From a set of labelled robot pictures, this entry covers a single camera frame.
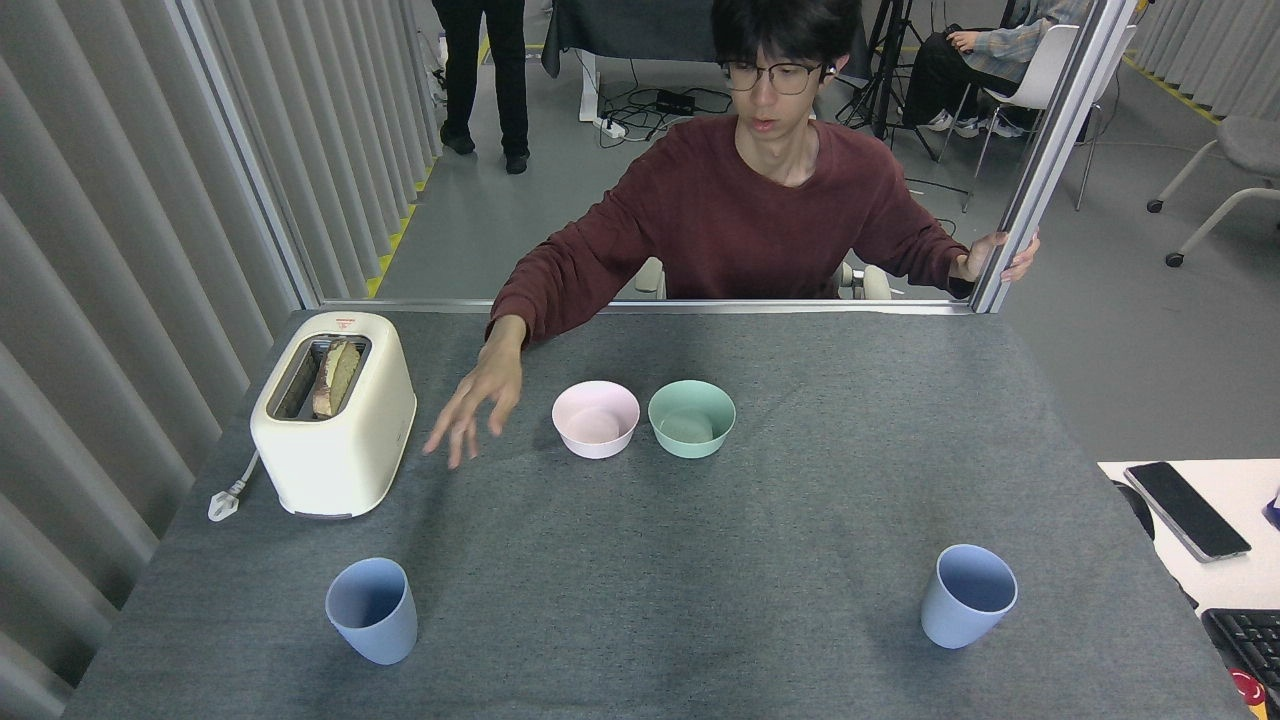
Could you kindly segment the person's right hand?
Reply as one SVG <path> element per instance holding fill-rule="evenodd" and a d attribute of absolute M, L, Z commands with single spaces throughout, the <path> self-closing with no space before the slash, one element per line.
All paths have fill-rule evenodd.
<path fill-rule="evenodd" d="M 527 332 L 527 323 L 518 315 L 503 315 L 492 323 L 475 366 L 438 414 L 422 447 L 425 454 L 444 445 L 449 469 L 458 468 L 465 459 L 475 459 L 477 413 L 485 402 L 492 404 L 489 432 L 493 436 L 503 432 L 522 392 L 522 351 Z"/>

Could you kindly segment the person's left hand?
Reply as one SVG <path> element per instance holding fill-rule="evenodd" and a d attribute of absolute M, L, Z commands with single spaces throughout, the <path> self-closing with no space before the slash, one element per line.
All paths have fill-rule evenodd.
<path fill-rule="evenodd" d="M 987 236 L 980 237 L 970 249 L 968 254 L 957 255 L 950 265 L 948 277 L 965 281 L 969 283 L 977 283 L 980 278 L 982 272 L 989 264 L 989 260 L 998 254 L 1001 246 L 1005 246 L 1010 241 L 1009 232 L 993 232 Z M 1034 261 L 1036 254 L 1041 246 L 1041 237 L 1038 231 L 1033 231 L 1030 234 L 1030 241 L 1025 249 L 1015 254 L 1009 264 L 1002 269 L 1000 277 L 1005 282 L 1016 282 L 1021 279 L 1030 269 Z"/>

